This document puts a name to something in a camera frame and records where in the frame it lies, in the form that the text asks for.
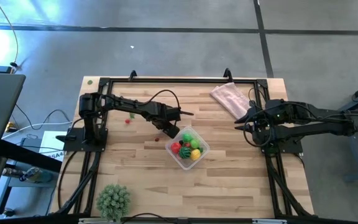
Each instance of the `concrete floor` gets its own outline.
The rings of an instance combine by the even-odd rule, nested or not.
[[[16,25],[257,28],[252,0],[0,4]],[[358,0],[260,0],[260,6],[266,29],[358,30]],[[134,69],[142,76],[219,77],[229,67],[235,77],[266,77],[259,34],[17,31],[17,37],[18,73],[27,76],[18,105],[36,123],[56,108],[71,116],[85,75],[128,76]],[[285,79],[290,100],[338,109],[358,90],[358,35],[267,35],[267,43],[274,77]],[[0,30],[0,65],[11,62],[15,50],[12,32]],[[27,126],[19,111],[14,116]],[[358,221],[358,182],[343,181],[356,170],[347,139],[327,134],[302,144],[315,213]]]

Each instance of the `plastic box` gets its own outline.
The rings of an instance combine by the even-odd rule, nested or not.
[[[200,158],[198,158],[196,161],[192,161],[191,159],[177,159],[176,154],[174,154],[171,151],[171,145],[174,142],[178,142],[180,140],[182,140],[183,135],[184,134],[190,134],[193,138],[198,139],[200,142],[200,147],[202,147],[204,150],[201,153]],[[168,153],[173,157],[174,160],[176,160],[180,167],[182,167],[184,170],[190,170],[194,165],[197,164],[198,161],[202,160],[202,158],[204,158],[204,156],[209,152],[209,145],[204,141],[204,139],[197,134],[197,132],[191,128],[190,126],[187,126],[185,128],[183,128],[174,139],[171,139],[169,142],[167,142],[167,144],[165,145],[165,149],[168,151]]]

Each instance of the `wooden table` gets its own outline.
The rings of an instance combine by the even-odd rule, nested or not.
[[[96,92],[100,77],[84,77],[80,95]],[[270,98],[287,100],[284,81],[268,78]],[[181,116],[179,128],[191,126],[209,144],[211,150],[191,170],[183,170],[165,151],[169,137],[150,122],[136,115],[110,111],[108,145],[100,161],[94,199],[108,184],[126,185],[131,192],[130,214],[152,212],[163,217],[258,218],[273,217],[272,199],[265,158],[259,148],[246,143],[241,131],[234,129],[234,118],[212,97],[210,83],[115,83],[113,93],[147,101],[163,89],[174,91],[182,110],[194,116]],[[245,96],[250,84],[236,84]],[[176,106],[171,93],[161,93],[155,101]],[[77,153],[68,165],[62,183],[62,203],[73,193],[81,173],[84,153]],[[299,158],[283,155],[289,189],[307,211],[313,213],[305,172]],[[282,194],[278,190],[283,209]],[[88,188],[84,191],[83,211]],[[51,212],[57,210],[57,194]],[[92,216],[99,216],[96,202]]]

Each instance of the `pink cloth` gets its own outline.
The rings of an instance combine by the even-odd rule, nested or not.
[[[250,108],[249,99],[241,93],[233,82],[217,86],[210,94],[236,119],[246,115]]]

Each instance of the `red ball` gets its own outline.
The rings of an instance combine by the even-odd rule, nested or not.
[[[180,151],[180,148],[181,148],[181,145],[179,142],[174,142],[172,145],[171,145],[171,150],[173,153],[175,154],[178,154],[179,151]]]

